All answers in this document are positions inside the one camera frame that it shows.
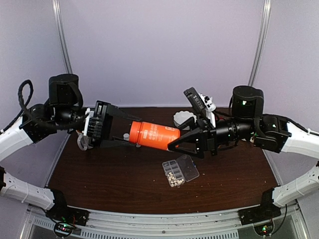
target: wooden table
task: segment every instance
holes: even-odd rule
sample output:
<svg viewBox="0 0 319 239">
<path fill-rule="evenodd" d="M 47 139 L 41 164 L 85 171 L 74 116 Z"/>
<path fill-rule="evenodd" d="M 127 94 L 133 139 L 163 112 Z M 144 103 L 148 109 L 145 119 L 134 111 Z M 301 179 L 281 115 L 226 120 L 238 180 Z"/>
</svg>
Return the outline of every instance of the wooden table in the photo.
<svg viewBox="0 0 319 239">
<path fill-rule="evenodd" d="M 167 126 L 179 110 L 185 108 L 125 108 L 143 121 Z M 116 119 L 112 134 L 129 132 L 130 123 Z M 181 154 L 147 147 L 83 152 L 76 138 L 71 135 L 49 183 L 70 206 L 119 213 L 211 212 L 259 204 L 262 192 L 277 186 L 262 150 L 246 142 L 214 157 L 193 158 L 200 176 L 171 188 L 161 164 Z"/>
</svg>

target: black clamp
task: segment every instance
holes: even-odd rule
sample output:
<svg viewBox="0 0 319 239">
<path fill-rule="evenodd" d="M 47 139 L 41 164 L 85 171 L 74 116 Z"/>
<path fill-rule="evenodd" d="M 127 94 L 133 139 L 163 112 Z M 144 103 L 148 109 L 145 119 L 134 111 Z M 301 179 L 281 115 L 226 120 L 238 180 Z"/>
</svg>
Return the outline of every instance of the black clamp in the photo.
<svg viewBox="0 0 319 239">
<path fill-rule="evenodd" d="M 206 120 L 197 116 L 195 124 L 191 117 L 182 123 L 178 129 L 189 126 L 191 131 L 168 144 L 168 150 L 188 154 L 198 158 L 204 158 L 205 151 L 211 151 L 212 155 L 217 154 L 216 129 Z M 195 149 L 182 147 L 182 143 L 192 143 Z"/>
<path fill-rule="evenodd" d="M 87 135 L 90 137 L 90 146 L 102 148 L 115 146 L 135 146 L 135 144 L 121 138 L 112 137 L 110 139 L 113 117 L 141 121 L 139 117 L 125 113 L 117 106 L 107 102 L 97 101 L 94 108 L 94 115 L 89 120 L 87 131 Z"/>
</svg>

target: orange canister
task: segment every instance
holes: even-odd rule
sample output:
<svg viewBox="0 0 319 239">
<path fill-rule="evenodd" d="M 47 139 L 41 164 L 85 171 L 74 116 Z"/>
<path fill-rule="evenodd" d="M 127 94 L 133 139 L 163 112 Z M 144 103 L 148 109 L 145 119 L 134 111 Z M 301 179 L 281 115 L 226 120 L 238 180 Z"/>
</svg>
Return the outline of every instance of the orange canister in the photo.
<svg viewBox="0 0 319 239">
<path fill-rule="evenodd" d="M 162 150 L 167 150 L 167 145 L 179 137 L 177 128 L 148 122 L 133 121 L 130 131 L 130 142 Z"/>
</svg>

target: black bracket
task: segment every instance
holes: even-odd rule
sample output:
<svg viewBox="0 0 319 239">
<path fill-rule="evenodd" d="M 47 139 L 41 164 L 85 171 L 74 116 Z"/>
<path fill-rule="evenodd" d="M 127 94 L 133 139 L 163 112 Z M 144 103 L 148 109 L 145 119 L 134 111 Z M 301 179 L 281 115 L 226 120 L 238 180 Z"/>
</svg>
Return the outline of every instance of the black bracket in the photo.
<svg viewBox="0 0 319 239">
<path fill-rule="evenodd" d="M 270 220 L 281 215 L 280 208 L 273 204 L 273 190 L 274 188 L 263 193 L 262 202 L 259 206 L 241 209 L 238 211 L 242 225 Z"/>
<path fill-rule="evenodd" d="M 136 144 L 118 137 L 112 137 L 111 140 L 103 140 L 100 144 L 100 148 L 111 148 L 118 146 L 136 146 Z"/>
</svg>

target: plastic container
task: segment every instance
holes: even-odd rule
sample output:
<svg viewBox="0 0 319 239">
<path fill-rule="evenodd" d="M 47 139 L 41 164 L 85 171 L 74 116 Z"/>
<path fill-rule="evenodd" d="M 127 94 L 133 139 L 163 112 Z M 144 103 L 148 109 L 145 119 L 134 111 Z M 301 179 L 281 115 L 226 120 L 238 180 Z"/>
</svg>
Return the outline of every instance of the plastic container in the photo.
<svg viewBox="0 0 319 239">
<path fill-rule="evenodd" d="M 182 155 L 177 160 L 164 162 L 162 166 L 171 187 L 179 187 L 185 182 L 189 182 L 199 177 L 199 172 L 194 165 L 193 160 L 189 155 L 186 154 Z M 176 179 L 176 181 L 182 182 L 177 185 L 175 185 L 174 183 L 172 184 L 172 176 Z"/>
<path fill-rule="evenodd" d="M 133 121 L 130 131 L 130 142 L 162 150 L 167 150 L 167 145 L 179 137 L 177 128 L 148 122 Z"/>
<path fill-rule="evenodd" d="M 180 187 L 185 183 L 185 178 L 179 168 L 176 160 L 164 162 L 162 164 L 165 176 L 167 177 L 168 183 L 171 187 Z"/>
</svg>

